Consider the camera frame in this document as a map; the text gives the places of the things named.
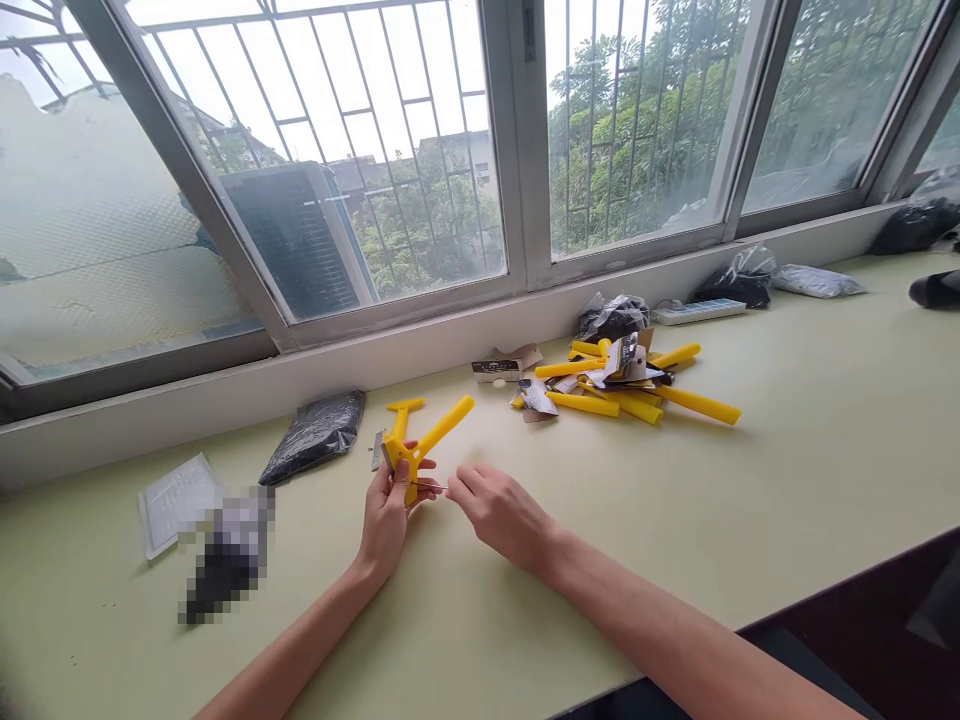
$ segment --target black plastic bag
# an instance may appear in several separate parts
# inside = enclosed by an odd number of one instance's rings
[[[287,434],[260,476],[261,485],[276,485],[340,455],[357,439],[364,394],[353,390],[297,408]]]
[[[960,223],[960,165],[941,168],[923,181],[873,239],[868,255],[927,250]]]
[[[770,284],[777,261],[763,245],[752,245],[733,256],[730,265],[713,273],[693,294],[693,302],[735,300],[748,308],[770,305]]]
[[[597,293],[577,318],[577,340],[619,340],[632,332],[640,332],[649,324],[650,310],[643,298],[618,295],[613,300],[604,300]]]

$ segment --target light green desk surface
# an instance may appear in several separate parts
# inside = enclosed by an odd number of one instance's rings
[[[385,405],[420,395],[410,437],[477,399],[433,453],[444,478],[498,465],[632,570],[730,627],[759,620],[958,524],[960,313],[907,298],[913,279],[958,266],[859,259],[842,267],[870,295],[776,293],[768,312],[658,328],[654,349],[701,343],[678,386],[741,406],[735,429],[681,409],[659,430],[572,410],[524,425],[509,387],[466,367],[371,392],[350,454],[277,489],[267,578],[219,624],[178,627],[197,547],[147,566],[137,493],[201,451],[225,485],[254,484],[289,418],[24,492],[0,510],[0,672],[30,716],[189,717],[350,562]],[[541,718],[635,675],[439,500],[292,715]]]

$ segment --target clear plastic bag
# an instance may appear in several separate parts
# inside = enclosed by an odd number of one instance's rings
[[[808,265],[782,266],[773,276],[773,286],[778,290],[824,299],[867,292],[849,275]]]
[[[632,332],[640,332],[649,324],[650,308],[643,298],[617,295],[613,300],[604,300],[597,293],[577,318],[577,340],[618,340]]]
[[[927,250],[960,224],[960,165],[940,168],[884,223],[868,255]]]
[[[357,439],[365,396],[361,390],[316,400],[297,408],[287,434],[260,476],[261,485],[276,485],[340,455]]]
[[[777,260],[763,245],[751,245],[741,250],[720,268],[693,294],[693,301],[736,300],[748,308],[766,308],[770,305],[770,282]]]

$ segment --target white power strip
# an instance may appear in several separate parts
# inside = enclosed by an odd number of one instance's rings
[[[668,308],[654,310],[653,319],[661,325],[683,325],[698,320],[712,320],[728,315],[739,315],[746,311],[746,303],[738,303],[735,300],[706,300],[684,305],[680,310]]]

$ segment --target wall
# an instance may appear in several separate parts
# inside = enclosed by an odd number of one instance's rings
[[[765,242],[781,263],[824,265],[862,254],[896,207],[858,210],[750,242]],[[747,244],[711,248],[9,425],[0,428],[0,488],[251,425],[344,389],[372,390],[464,365],[494,347],[509,350],[563,337],[596,292],[640,295],[651,306],[685,298]],[[425,347],[442,352],[423,353]]]

